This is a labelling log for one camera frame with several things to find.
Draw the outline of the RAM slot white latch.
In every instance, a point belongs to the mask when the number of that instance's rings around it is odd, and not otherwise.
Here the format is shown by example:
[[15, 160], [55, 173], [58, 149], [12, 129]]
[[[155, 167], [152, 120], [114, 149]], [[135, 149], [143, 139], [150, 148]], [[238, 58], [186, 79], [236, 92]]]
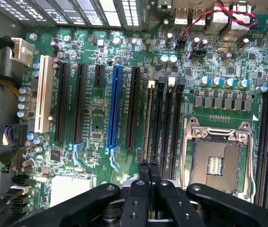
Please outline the RAM slot white latch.
[[161, 178], [165, 179], [166, 172], [166, 159], [168, 153], [168, 143], [169, 143], [169, 128], [170, 128], [170, 115], [173, 101], [173, 88], [176, 84], [175, 77], [168, 78], [168, 85], [166, 89], [165, 96], [165, 106], [164, 106], [164, 123], [162, 129], [162, 145], [161, 145], [161, 160], [160, 160], [160, 174]]

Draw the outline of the RAM memory stick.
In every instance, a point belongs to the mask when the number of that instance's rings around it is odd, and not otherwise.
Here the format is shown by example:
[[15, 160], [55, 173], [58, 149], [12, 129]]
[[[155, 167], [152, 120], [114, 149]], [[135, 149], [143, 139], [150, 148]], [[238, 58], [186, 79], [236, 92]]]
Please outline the RAM memory stick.
[[144, 132], [144, 143], [143, 143], [143, 159], [148, 160], [149, 153], [149, 140], [150, 140], [150, 128], [152, 119], [152, 106], [154, 98], [155, 81], [150, 80], [148, 82], [147, 92], [147, 105], [146, 105], [146, 120], [145, 120], [145, 132]]

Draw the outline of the silver socket locking lever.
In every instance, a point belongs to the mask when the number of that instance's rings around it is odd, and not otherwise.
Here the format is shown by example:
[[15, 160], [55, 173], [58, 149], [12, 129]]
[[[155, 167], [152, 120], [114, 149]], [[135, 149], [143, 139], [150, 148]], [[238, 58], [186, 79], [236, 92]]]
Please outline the silver socket locking lever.
[[186, 127], [188, 124], [188, 119], [185, 117], [183, 120], [183, 134], [182, 134], [182, 150], [179, 160], [179, 184], [180, 187], [185, 189], [185, 158], [186, 158], [186, 148], [187, 148], [187, 139], [186, 139]]
[[246, 159], [246, 173], [244, 180], [244, 192], [246, 193], [246, 201], [253, 203], [256, 194], [256, 183], [254, 177], [254, 138], [251, 130], [251, 125], [248, 122], [243, 122], [243, 128], [247, 131], [247, 159]]

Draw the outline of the white chipset heat sink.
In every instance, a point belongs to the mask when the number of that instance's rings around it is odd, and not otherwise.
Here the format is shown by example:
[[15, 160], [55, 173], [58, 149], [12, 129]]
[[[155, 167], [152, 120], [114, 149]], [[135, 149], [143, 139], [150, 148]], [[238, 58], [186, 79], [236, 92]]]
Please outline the white chipset heat sink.
[[55, 176], [52, 179], [50, 208], [92, 189], [91, 179]]

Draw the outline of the black square chip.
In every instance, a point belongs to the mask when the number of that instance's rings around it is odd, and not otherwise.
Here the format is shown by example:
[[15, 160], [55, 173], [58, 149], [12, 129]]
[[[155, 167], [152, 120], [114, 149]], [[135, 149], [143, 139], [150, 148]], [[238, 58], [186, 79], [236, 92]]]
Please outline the black square chip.
[[52, 149], [50, 152], [50, 160], [55, 162], [60, 162], [61, 160], [61, 151]]

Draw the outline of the long black expansion slot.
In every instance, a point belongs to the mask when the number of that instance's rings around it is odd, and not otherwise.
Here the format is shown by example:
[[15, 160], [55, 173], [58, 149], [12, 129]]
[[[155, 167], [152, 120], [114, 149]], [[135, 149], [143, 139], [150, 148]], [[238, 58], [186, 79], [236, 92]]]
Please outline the long black expansion slot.
[[137, 127], [137, 115], [138, 115], [138, 99], [140, 91], [140, 67], [132, 67], [131, 82], [130, 82], [130, 98], [128, 107], [128, 120], [127, 120], [127, 132], [126, 132], [126, 149], [134, 149], [135, 133]]
[[63, 142], [66, 134], [67, 112], [69, 102], [70, 64], [61, 64], [59, 73], [59, 87], [57, 92], [57, 112], [55, 126], [55, 141]]

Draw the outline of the green PC motherboard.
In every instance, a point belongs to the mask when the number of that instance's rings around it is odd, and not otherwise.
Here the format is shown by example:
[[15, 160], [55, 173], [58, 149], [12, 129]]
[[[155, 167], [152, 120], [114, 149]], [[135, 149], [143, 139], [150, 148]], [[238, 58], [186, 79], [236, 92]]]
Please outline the green PC motherboard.
[[[25, 67], [23, 85], [20, 90], [19, 111], [21, 123], [27, 129], [25, 137], [26, 156], [22, 172], [30, 177], [27, 212], [50, 207], [52, 179], [59, 176], [69, 176], [80, 179], [91, 179], [92, 188], [113, 183], [122, 185], [126, 180], [138, 177], [138, 163], [143, 161], [143, 143], [146, 120], [146, 105], [148, 82], [155, 81], [152, 106], [152, 121], [150, 128], [148, 161], [151, 161], [152, 139], [155, 122], [156, 93], [159, 77], [165, 78], [164, 94], [161, 108], [160, 135], [157, 162], [160, 165], [162, 129], [164, 123], [164, 106], [168, 78], [175, 77], [173, 101], [170, 115], [169, 143], [166, 159], [165, 178], [169, 179], [170, 150], [174, 117], [174, 103], [179, 78], [185, 79], [182, 93], [181, 113], [178, 128], [178, 143], [174, 180], [179, 178], [179, 160], [182, 150], [182, 134], [184, 118], [197, 117], [200, 125], [237, 129], [241, 122], [251, 124], [254, 138], [254, 177], [256, 181], [257, 156], [259, 145], [260, 118], [263, 94], [255, 89], [257, 86], [268, 87], [268, 15], [258, 16], [259, 25], [246, 33], [242, 40], [247, 42], [243, 48], [237, 42], [222, 41], [217, 35], [190, 32], [179, 42], [179, 31], [156, 27], [150, 32], [119, 32], [97, 30], [69, 30], [38, 28], [28, 33], [29, 42], [35, 47], [34, 61], [31, 68]], [[29, 38], [31, 33], [37, 34], [37, 40]], [[204, 59], [189, 59], [193, 49], [206, 50]], [[174, 54], [176, 64], [162, 64], [163, 54]], [[40, 56], [48, 55], [53, 58], [54, 69], [51, 113], [48, 117], [49, 131], [36, 133], [35, 110], [40, 68]], [[69, 102], [65, 140], [55, 141], [55, 126], [57, 112], [57, 92], [61, 64], [70, 64]], [[86, 106], [83, 121], [82, 149], [79, 161], [83, 167], [78, 167], [73, 161], [72, 128], [74, 120], [75, 88], [77, 68], [79, 64], [87, 65]], [[103, 89], [94, 87], [95, 65], [105, 67]], [[106, 154], [106, 140], [111, 100], [112, 72], [114, 66], [122, 66], [121, 101], [115, 151], [116, 172], [110, 165], [109, 155]], [[130, 98], [130, 82], [132, 67], [140, 67], [140, 91], [135, 133], [134, 149], [126, 149], [126, 132], [128, 107]], [[199, 80], [203, 76], [221, 77], [222, 84], [213, 87], [202, 86]], [[234, 78], [233, 87], [224, 86], [225, 79]], [[250, 85], [246, 89], [238, 88], [240, 80], [248, 79]], [[222, 98], [222, 108], [216, 109], [195, 107], [196, 96]], [[233, 100], [232, 109], [224, 109], [224, 99]], [[234, 110], [234, 100], [242, 100], [241, 110]], [[243, 110], [245, 100], [252, 101], [250, 111]], [[52, 149], [61, 151], [60, 162], [50, 160]]]

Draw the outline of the black SATA port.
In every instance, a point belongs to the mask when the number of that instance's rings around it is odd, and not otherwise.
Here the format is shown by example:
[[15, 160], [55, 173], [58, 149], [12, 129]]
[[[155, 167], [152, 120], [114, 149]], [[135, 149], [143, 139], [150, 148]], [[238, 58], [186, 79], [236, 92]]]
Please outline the black SATA port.
[[15, 214], [25, 214], [27, 212], [27, 205], [16, 204], [11, 206], [10, 210]]
[[11, 200], [13, 205], [27, 205], [28, 203], [28, 195], [20, 195]]
[[27, 175], [16, 175], [12, 177], [12, 182], [18, 186], [28, 186], [30, 183], [30, 177]]

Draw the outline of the black expansion slot blue clip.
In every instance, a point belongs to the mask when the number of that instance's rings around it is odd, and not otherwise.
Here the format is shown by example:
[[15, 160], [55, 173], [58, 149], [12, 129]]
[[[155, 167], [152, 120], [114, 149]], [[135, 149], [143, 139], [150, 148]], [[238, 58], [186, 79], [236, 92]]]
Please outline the black expansion slot blue clip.
[[79, 152], [82, 149], [83, 121], [86, 106], [87, 65], [79, 64], [77, 68], [74, 120], [72, 128], [71, 144], [73, 149], [73, 161], [78, 167], [83, 167], [79, 161]]

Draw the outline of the short black expansion slot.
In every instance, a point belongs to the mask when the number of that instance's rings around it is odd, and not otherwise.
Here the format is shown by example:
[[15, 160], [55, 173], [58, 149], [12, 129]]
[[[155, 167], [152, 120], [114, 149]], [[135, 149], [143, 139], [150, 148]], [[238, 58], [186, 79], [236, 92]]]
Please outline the short black expansion slot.
[[105, 81], [105, 67], [101, 64], [95, 65], [94, 87], [103, 89]]

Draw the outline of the white PCI expansion slot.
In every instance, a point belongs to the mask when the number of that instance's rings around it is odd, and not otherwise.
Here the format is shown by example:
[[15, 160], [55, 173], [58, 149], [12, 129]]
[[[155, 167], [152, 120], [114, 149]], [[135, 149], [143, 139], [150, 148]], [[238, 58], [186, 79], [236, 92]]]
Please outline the white PCI expansion slot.
[[34, 129], [34, 132], [36, 133], [45, 133], [49, 131], [50, 123], [48, 117], [51, 113], [52, 87], [54, 78], [52, 60], [53, 58], [48, 55], [40, 56]]

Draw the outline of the black fan header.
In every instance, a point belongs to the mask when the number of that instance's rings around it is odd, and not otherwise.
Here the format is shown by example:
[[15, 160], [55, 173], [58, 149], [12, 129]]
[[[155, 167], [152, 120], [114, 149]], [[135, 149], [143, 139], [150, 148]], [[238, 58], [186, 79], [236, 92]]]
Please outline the black fan header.
[[207, 55], [207, 51], [206, 50], [199, 50], [199, 49], [193, 49], [190, 52], [189, 55], [189, 59], [204, 59]]

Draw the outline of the silver USB port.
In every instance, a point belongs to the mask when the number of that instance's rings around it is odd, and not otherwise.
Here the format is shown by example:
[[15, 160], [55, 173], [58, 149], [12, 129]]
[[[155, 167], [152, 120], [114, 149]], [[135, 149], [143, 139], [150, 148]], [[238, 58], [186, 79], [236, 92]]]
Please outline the silver USB port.
[[188, 25], [188, 12], [187, 8], [176, 8], [174, 24], [176, 26], [187, 26]]
[[195, 23], [197, 26], [204, 26], [206, 24], [205, 18], [202, 17], [206, 13], [205, 8], [192, 8], [191, 17], [192, 23]]

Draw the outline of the silver network port block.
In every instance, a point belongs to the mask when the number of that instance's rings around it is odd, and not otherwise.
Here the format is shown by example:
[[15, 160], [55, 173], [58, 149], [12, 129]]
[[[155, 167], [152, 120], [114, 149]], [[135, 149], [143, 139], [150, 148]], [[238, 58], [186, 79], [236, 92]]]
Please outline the silver network port block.
[[216, 0], [211, 19], [214, 34], [230, 31], [248, 32], [258, 24], [257, 18], [251, 12], [251, 5], [245, 1], [223, 3], [222, 0]]

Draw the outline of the white power connector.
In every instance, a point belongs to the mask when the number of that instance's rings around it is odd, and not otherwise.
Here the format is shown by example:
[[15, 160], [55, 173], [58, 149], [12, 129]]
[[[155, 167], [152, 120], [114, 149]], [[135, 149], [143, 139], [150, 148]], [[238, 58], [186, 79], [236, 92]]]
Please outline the white power connector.
[[35, 47], [22, 38], [11, 38], [14, 47], [10, 51], [9, 59], [20, 62], [28, 67], [33, 66]]

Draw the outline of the CPU socket metal frame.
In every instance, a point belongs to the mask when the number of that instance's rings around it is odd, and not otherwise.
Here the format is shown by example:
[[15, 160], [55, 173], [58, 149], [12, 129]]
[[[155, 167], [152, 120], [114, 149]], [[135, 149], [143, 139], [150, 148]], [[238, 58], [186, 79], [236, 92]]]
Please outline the CPU socket metal frame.
[[187, 119], [185, 188], [201, 183], [246, 201], [248, 133], [243, 122], [229, 129], [202, 126], [197, 117]]

